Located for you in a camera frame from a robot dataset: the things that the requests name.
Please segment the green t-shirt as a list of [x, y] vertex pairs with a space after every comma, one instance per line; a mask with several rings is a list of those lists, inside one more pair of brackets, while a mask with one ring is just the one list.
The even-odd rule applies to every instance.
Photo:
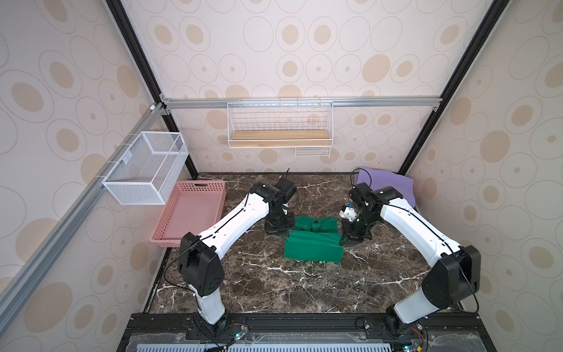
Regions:
[[284, 257], [301, 261], [340, 263], [344, 248], [337, 218], [296, 217], [296, 225], [284, 242]]

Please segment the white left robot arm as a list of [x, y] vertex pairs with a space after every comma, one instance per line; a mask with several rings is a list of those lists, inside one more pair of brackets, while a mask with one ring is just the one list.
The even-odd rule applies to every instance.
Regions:
[[194, 294], [199, 318], [209, 329], [222, 329], [226, 324], [226, 309], [221, 300], [220, 285], [225, 273], [221, 260], [231, 246], [260, 220], [265, 221], [265, 232], [287, 238], [296, 225], [295, 214], [288, 203], [296, 193], [296, 185], [280, 177], [274, 185], [255, 183], [243, 200], [224, 218], [200, 234], [187, 233], [180, 242], [178, 256], [172, 265], [183, 278], [184, 285], [175, 284], [167, 274], [168, 284]]

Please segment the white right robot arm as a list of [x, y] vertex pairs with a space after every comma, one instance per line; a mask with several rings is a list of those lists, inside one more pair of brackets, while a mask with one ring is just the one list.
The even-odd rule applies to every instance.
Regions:
[[430, 271], [422, 286], [386, 311], [386, 327], [392, 334], [420, 318], [448, 309], [479, 290], [481, 254], [474, 246], [462, 246], [448, 238], [413, 209], [398, 190], [388, 186], [373, 191], [359, 183], [349, 192], [350, 203], [340, 211], [341, 233], [321, 230], [312, 224], [312, 234], [297, 227], [286, 240], [285, 254], [296, 260], [327, 261], [346, 246], [371, 239], [373, 226], [387, 221], [419, 251]]

